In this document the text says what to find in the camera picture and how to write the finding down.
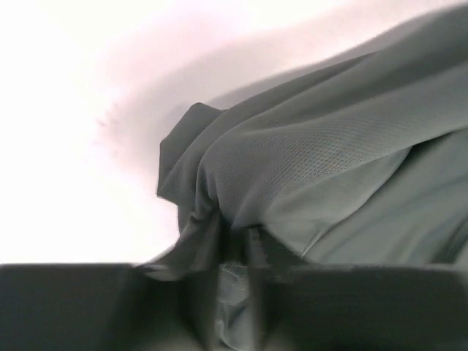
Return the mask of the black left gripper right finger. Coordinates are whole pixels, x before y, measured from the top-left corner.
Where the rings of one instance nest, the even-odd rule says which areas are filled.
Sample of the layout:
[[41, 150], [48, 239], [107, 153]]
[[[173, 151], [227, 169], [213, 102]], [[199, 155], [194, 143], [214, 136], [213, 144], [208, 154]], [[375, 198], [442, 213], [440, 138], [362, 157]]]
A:
[[465, 350], [467, 273], [446, 265], [308, 263], [246, 234], [257, 350]]

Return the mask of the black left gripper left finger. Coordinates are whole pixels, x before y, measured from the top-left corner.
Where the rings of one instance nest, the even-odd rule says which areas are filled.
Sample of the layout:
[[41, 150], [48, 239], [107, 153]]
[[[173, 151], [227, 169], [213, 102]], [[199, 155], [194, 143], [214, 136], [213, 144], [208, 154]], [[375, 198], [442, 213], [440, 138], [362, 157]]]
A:
[[153, 263], [3, 264], [3, 350], [213, 350], [223, 221]]

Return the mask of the dark grey t shirt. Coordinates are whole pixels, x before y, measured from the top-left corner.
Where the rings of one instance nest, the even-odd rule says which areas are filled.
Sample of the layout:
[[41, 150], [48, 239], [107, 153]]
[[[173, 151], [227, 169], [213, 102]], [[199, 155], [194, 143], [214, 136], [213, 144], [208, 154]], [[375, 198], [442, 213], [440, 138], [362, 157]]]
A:
[[308, 263], [467, 273], [467, 6], [229, 109], [191, 106], [161, 142], [157, 194], [178, 242], [223, 221], [213, 350], [257, 350], [251, 229]]

